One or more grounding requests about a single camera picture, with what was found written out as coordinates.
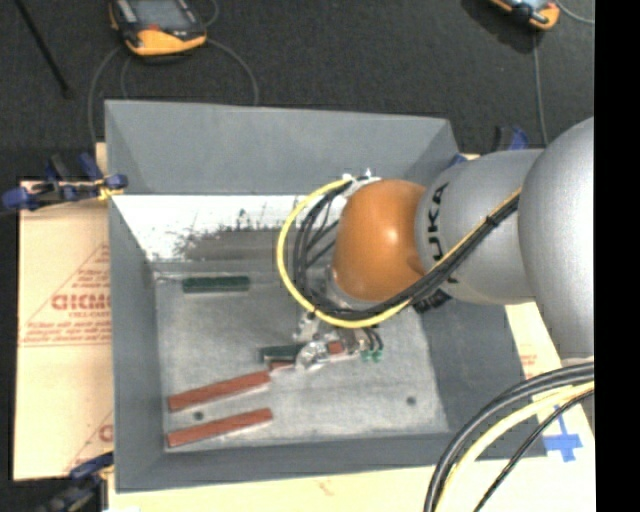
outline cardboard sheet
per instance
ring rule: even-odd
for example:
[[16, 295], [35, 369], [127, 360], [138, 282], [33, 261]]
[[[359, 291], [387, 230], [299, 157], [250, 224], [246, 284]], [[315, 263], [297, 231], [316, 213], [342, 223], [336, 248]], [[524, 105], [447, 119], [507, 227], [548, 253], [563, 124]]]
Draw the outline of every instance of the cardboard sheet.
[[113, 449], [107, 208], [20, 214], [15, 480], [66, 476]]

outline wooden bar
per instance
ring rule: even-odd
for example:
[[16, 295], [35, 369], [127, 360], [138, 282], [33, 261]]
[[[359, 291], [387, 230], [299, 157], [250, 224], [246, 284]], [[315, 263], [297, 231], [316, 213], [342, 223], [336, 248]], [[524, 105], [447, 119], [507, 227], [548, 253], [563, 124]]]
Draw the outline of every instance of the wooden bar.
[[220, 420], [210, 421], [195, 427], [176, 430], [167, 434], [167, 444], [170, 448], [182, 446], [187, 443], [194, 443], [203, 439], [234, 432], [255, 425], [266, 423], [273, 419], [271, 409], [258, 409], [245, 412], [236, 416], [229, 416]]
[[216, 382], [201, 388], [190, 389], [183, 393], [171, 395], [167, 399], [171, 412], [179, 411], [185, 407], [196, 405], [202, 402], [218, 400], [227, 396], [243, 393], [251, 389], [258, 388], [271, 381], [267, 370], [241, 375], [233, 379]]

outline clamp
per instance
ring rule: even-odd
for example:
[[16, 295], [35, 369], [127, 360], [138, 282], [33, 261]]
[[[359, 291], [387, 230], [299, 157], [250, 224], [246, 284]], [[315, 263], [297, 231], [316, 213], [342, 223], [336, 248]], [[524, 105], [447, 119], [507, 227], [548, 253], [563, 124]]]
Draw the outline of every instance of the clamp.
[[106, 199], [122, 193], [129, 184], [123, 174], [104, 176], [95, 160], [82, 153], [78, 162], [88, 178], [88, 183], [71, 183], [71, 172], [56, 154], [49, 158], [45, 167], [45, 179], [27, 189], [15, 187], [2, 194], [2, 204], [7, 210], [34, 211], [44, 206], [52, 206], [84, 199]]
[[69, 473], [73, 485], [56, 494], [36, 512], [78, 512], [94, 497], [99, 496], [100, 508], [106, 501], [106, 480], [102, 472], [113, 465], [113, 452], [99, 455], [75, 467]]

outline green object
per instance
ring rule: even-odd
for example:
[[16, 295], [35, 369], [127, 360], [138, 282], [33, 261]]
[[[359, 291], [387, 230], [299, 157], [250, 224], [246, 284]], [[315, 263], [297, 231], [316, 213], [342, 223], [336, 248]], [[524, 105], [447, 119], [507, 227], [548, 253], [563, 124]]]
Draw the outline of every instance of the green object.
[[184, 293], [246, 292], [249, 276], [189, 277], [182, 280]]
[[274, 345], [260, 349], [261, 361], [295, 361], [298, 353], [306, 343], [290, 343], [289, 345]]

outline black floor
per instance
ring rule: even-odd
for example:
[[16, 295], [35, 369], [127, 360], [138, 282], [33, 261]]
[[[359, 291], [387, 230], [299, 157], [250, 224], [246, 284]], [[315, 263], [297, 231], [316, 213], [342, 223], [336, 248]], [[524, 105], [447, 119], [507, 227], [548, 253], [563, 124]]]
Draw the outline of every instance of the black floor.
[[[209, 36], [239, 54], [260, 104], [449, 119], [459, 147], [486, 153], [498, 126], [518, 125], [542, 146], [594, 115], [595, 27], [567, 14], [534, 36], [489, 0], [294, 2], [218, 0]], [[23, 0], [73, 97], [65, 99], [16, 3], [0, 5], [0, 191], [42, 173], [54, 152], [92, 145], [90, 85], [118, 46], [106, 0]], [[203, 17], [209, 0], [193, 0]], [[593, 18], [595, 0], [563, 0]], [[122, 69], [126, 65], [126, 74]], [[96, 82], [101, 101], [122, 97], [250, 104], [243, 68], [215, 46], [181, 63], [149, 66], [118, 52]], [[16, 338], [16, 227], [0, 219], [0, 512], [31, 510], [64, 482], [9, 483]]]

